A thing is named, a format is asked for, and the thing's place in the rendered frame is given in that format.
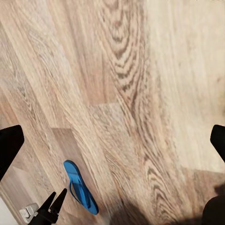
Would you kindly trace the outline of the sandal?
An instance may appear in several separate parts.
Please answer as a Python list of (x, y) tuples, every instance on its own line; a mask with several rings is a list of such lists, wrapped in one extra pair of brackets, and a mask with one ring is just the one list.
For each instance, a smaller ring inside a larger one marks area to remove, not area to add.
[[(64, 161), (64, 167), (67, 171), (67, 174), (70, 178), (70, 192), (71, 192), (71, 184), (75, 190), (75, 193), (80, 201), (80, 203), (92, 214), (96, 215), (98, 213), (98, 208), (94, 201), (94, 198), (91, 196), (90, 192), (87, 190), (80, 172), (78, 171), (77, 166), (71, 161), (66, 160)], [(73, 195), (73, 193), (71, 192)]]

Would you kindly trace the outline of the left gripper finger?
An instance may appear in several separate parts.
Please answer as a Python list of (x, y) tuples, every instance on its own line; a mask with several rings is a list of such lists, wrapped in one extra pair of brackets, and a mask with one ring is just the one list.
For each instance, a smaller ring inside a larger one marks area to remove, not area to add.
[(55, 195), (56, 195), (56, 192), (54, 191), (38, 210), (45, 209), (45, 210), (49, 211), (49, 208), (53, 202)]
[(60, 211), (60, 208), (66, 196), (66, 193), (67, 193), (67, 189), (64, 188), (64, 190), (60, 193), (59, 197), (55, 200), (55, 202), (49, 208), (49, 211), (56, 217), (59, 216), (58, 213)]

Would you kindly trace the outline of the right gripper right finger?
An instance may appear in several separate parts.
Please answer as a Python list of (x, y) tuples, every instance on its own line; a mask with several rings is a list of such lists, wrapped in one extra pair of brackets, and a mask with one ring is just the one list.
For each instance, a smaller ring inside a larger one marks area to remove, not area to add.
[(210, 142), (225, 162), (225, 126), (218, 124), (213, 126)]

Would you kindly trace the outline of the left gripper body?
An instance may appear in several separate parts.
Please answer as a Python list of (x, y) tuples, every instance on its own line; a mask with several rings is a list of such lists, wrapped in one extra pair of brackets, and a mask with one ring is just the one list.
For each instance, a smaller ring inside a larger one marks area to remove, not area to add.
[(58, 217), (45, 209), (37, 210), (38, 214), (32, 218), (28, 225), (51, 225), (55, 224)]

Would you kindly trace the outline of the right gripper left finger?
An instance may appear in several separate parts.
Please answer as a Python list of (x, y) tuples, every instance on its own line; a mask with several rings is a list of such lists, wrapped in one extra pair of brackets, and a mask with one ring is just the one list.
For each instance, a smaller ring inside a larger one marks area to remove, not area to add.
[(0, 130), (0, 181), (24, 144), (21, 125)]

